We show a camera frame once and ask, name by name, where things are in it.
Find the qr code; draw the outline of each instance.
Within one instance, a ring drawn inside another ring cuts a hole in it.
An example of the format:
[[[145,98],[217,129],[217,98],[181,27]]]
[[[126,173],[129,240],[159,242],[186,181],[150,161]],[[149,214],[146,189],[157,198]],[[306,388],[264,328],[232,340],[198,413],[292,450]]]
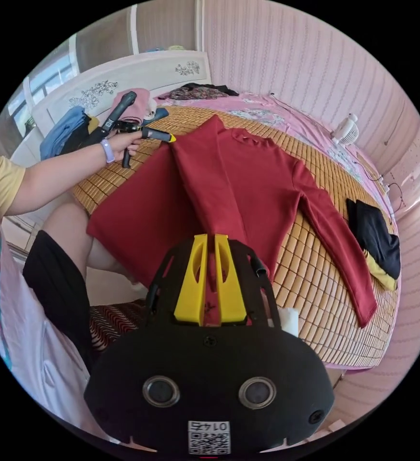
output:
[[[231,453],[229,422],[189,421],[189,454],[227,455]]]

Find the pink bedsheet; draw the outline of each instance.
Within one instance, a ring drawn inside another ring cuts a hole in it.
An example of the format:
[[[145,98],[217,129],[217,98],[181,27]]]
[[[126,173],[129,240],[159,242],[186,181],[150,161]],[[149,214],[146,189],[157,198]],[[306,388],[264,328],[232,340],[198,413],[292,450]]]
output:
[[[159,105],[163,106],[173,105],[220,110],[221,112],[237,115],[245,119],[256,120],[272,128],[277,128],[309,144],[340,164],[367,190],[387,215],[394,216],[387,196],[382,195],[380,189],[370,179],[365,168],[358,160],[357,153],[374,168],[373,163],[362,151],[355,146],[348,146],[347,148],[336,146],[330,139],[331,127],[324,127],[312,118],[284,105],[271,96],[241,93],[239,96],[221,97],[218,99],[163,100],[156,98],[156,101]]]

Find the white fan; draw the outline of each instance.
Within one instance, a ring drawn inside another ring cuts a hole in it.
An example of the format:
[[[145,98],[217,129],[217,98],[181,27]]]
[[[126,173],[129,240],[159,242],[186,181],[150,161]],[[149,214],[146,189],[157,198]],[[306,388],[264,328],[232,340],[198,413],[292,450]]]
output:
[[[339,125],[338,128],[331,133],[334,144],[349,146],[353,144],[359,136],[358,126],[356,122],[358,118],[354,114],[349,114]]]

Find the purple wristband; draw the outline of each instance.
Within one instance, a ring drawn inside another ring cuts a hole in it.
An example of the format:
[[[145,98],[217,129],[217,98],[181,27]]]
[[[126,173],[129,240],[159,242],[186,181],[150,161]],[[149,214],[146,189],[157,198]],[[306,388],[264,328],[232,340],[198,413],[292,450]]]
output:
[[[103,139],[101,141],[101,145],[103,146],[104,153],[106,154],[106,163],[112,163],[115,161],[114,154],[112,153],[111,145],[107,139]]]

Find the black shorts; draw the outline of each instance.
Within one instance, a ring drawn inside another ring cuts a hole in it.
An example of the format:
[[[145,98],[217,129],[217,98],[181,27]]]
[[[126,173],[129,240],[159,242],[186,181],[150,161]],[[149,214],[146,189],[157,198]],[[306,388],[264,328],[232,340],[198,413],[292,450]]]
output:
[[[72,259],[43,230],[31,247],[23,276],[47,318],[74,343],[90,373],[99,352],[92,346],[85,280]]]

